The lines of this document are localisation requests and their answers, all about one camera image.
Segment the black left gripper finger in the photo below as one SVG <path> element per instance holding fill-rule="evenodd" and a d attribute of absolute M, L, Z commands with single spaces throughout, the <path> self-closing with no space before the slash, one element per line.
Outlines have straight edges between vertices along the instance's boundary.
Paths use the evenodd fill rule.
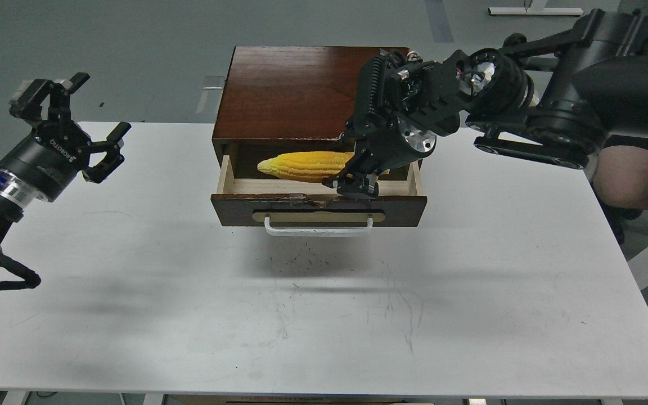
<path fill-rule="evenodd" d="M 82 170 L 85 181 L 100 184 L 123 164 L 124 156 L 121 152 L 124 145 L 123 138 L 131 128 L 131 124 L 120 122 L 106 136 L 105 140 L 89 142 L 80 147 L 82 157 L 88 158 L 92 154 L 105 154 L 97 164 Z"/>
<path fill-rule="evenodd" d="M 34 79 L 23 93 L 10 100 L 8 113 L 38 130 L 43 125 L 72 123 L 70 96 L 90 79 L 85 72 L 74 74 L 62 84 L 49 79 Z"/>

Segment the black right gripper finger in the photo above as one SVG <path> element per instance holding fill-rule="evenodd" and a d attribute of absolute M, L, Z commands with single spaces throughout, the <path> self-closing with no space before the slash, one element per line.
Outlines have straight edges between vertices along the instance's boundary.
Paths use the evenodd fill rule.
<path fill-rule="evenodd" d="M 348 199 L 376 199 L 380 196 L 378 178 L 381 168 L 371 152 L 357 152 L 344 169 L 322 180 L 322 185 L 335 189 Z"/>

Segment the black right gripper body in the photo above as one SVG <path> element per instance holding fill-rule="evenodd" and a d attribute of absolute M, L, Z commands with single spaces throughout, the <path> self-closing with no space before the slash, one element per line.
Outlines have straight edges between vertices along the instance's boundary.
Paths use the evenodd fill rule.
<path fill-rule="evenodd" d="M 467 66 L 462 51 L 437 62 L 380 49 L 358 72 L 354 110 L 345 123 L 354 155 L 345 171 L 381 173 L 428 157 L 437 137 L 460 128 Z"/>

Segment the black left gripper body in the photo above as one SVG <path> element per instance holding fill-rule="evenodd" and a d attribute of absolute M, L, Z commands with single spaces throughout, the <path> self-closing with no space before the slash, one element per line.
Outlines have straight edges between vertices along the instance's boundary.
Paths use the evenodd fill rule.
<path fill-rule="evenodd" d="M 41 123 L 0 160 L 0 168 L 37 189 L 39 199 L 52 202 L 88 166 L 77 148 L 91 141 L 75 122 Z"/>

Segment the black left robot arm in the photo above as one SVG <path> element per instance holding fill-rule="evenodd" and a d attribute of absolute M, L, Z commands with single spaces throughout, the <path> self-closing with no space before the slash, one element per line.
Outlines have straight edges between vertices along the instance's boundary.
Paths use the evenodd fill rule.
<path fill-rule="evenodd" d="M 55 201 L 78 174 L 101 183 L 124 162 L 129 123 L 120 122 L 105 140 L 93 141 L 72 119 L 70 98 L 88 79 L 84 72 L 64 82 L 36 79 L 10 101 L 10 115 L 31 131 L 0 160 L 0 291 L 41 284 L 34 270 L 2 251 L 3 239 L 29 203 Z"/>

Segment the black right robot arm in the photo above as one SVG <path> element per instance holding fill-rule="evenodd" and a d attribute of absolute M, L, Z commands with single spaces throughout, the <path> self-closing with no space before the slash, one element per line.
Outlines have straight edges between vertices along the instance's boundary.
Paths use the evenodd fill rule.
<path fill-rule="evenodd" d="M 445 61 L 381 49 L 358 73 L 357 98 L 339 142 L 344 169 L 323 180 L 349 199 L 375 199 L 377 179 L 430 156 L 438 137 L 466 126 L 475 146 L 583 169 L 611 135 L 648 138 L 648 16 L 596 8 L 573 27 Z"/>

